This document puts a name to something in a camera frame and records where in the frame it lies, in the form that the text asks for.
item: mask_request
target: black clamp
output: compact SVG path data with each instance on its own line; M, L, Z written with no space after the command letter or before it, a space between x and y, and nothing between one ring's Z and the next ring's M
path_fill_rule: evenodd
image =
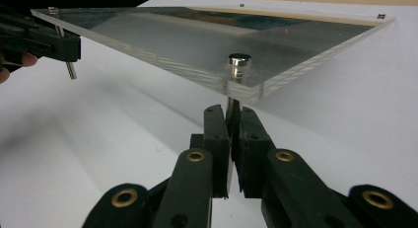
M210 227L212 198L228 196L232 159L241 191L261 199L269 228L418 227L418 213L391 192L360 185L340 194L296 152L277 149L255 111L243 108L240 117L239 145L232 145L221 107L206 109L204 133L191 135L170 178L150 190L109 190L83 227Z
M81 58L79 36L66 33L63 37L30 17L7 12L0 13L0 47L5 58L17 64L21 64L22 52L65 62Z

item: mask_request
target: metal screw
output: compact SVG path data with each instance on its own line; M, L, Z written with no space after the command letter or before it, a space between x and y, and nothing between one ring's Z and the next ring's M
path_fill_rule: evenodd
M247 66L251 61L251 56L244 53L233 53L230 54L230 64L236 67Z

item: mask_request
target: metal pin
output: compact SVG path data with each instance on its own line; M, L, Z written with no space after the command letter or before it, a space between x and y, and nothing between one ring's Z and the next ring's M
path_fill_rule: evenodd
M236 82L241 82L243 78L243 70L241 67L247 66L251 62L251 56L244 53L233 53L229 56L229 63L233 66L231 72L231 79ZM227 104L227 111L225 113L226 125L230 136L233 133L234 118L240 118L242 104L240 101L229 97Z
M48 12L49 12L49 14L58 14L58 8L48 7ZM55 30L60 36L64 37L64 29L62 29L61 27L55 26ZM65 64L67 65L67 69L68 69L68 73L70 74L70 78L72 80L77 79L77 74L76 74L76 70L74 68L73 63L72 62L65 62Z

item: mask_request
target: hole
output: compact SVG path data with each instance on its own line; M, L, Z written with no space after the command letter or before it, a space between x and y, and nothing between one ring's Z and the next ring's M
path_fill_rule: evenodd
M392 200L384 193L374 190L365 190L362 193L363 198L369 204L381 208L381 209L392 209Z
M128 201L131 197L132 197L131 193L123 193L117 198L117 200L124 202L124 201Z
M291 162L293 160L295 160L295 156L290 153L290 152L277 152L276 153L276 158L279 159L280 161L284 161L284 162Z
M345 227L344 222L336 216L327 215L325 216L324 220L329 227L332 227L332 228L344 228Z
M125 189L117 192L111 199L111 204L115 207L126 207L134 203L138 198L135 189Z
M176 215L172 218L171 225L174 228L182 228L187 225L187 216Z
M199 162L205 159L205 155L201 152L190 152L187 154L187 160L192 162Z

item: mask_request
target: metal rod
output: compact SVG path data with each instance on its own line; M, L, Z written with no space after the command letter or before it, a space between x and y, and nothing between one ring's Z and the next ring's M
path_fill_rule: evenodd
M58 13L58 8L55 7L48 7L48 11L50 14L57 14ZM64 33L64 29L62 29L59 26L55 26L55 30L56 32L64 37L65 33ZM65 62L65 64L67 65L67 69L68 69L68 73L70 74L70 78L72 80L77 79L77 74L76 74L76 70L74 68L74 65L72 62Z

